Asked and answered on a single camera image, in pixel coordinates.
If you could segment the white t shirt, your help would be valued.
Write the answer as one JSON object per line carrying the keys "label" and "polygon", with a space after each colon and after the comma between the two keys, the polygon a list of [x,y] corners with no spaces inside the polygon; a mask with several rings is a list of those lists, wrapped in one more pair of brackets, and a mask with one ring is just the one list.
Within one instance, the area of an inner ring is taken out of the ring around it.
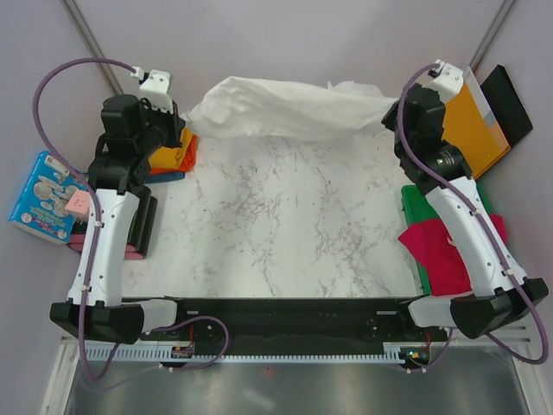
{"label": "white t shirt", "polygon": [[376,135],[396,101],[374,85],[353,81],[323,87],[230,76],[182,117],[200,137],[314,142]]}

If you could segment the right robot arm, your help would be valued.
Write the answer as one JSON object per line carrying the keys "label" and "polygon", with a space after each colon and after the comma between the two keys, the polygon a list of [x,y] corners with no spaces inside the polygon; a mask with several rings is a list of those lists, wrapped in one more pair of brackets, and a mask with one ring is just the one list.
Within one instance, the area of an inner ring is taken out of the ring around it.
{"label": "right robot arm", "polygon": [[470,339],[488,335],[531,313],[549,294],[544,280],[529,278],[500,238],[465,157],[442,137],[445,115],[439,93],[416,83],[382,119],[395,135],[401,169],[442,220],[470,281],[467,294],[411,301],[395,321],[397,333],[409,341],[440,324]]}

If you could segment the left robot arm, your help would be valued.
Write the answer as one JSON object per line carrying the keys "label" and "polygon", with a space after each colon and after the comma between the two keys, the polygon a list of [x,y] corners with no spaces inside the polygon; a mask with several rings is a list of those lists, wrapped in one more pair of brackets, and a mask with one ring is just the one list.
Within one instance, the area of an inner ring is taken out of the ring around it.
{"label": "left robot arm", "polygon": [[185,122],[171,101],[130,94],[107,99],[100,113],[104,132],[87,171],[91,207],[86,236],[67,300],[53,303],[52,322],[80,340],[133,344],[151,329],[171,340],[189,331],[189,319],[171,300],[124,303],[122,268],[131,223],[161,147],[181,146]]}

